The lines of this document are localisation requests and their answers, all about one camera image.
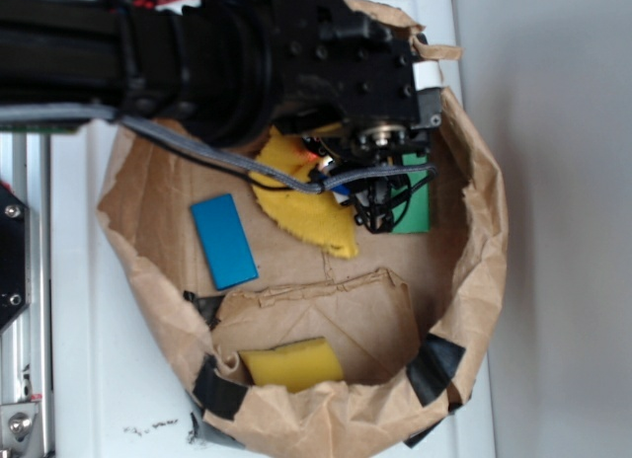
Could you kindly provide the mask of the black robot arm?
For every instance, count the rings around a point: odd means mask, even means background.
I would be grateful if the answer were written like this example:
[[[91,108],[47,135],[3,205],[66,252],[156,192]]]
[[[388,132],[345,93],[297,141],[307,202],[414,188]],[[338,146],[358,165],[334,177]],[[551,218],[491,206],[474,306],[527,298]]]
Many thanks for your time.
[[[409,38],[349,0],[1,0],[1,127],[116,121],[248,178],[233,149],[273,127],[330,158],[273,191],[334,191],[371,233],[392,231],[436,174],[440,82]]]

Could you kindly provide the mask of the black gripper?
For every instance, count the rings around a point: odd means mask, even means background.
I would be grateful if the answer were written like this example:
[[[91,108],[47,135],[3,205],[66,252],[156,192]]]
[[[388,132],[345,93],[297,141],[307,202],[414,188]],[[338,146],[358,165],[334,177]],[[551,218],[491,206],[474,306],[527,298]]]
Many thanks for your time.
[[[276,127],[323,157],[313,182],[372,234],[391,233],[393,208],[436,176],[431,139],[441,125],[437,63],[344,0],[276,0],[284,107]],[[406,175],[428,174],[392,197]]]

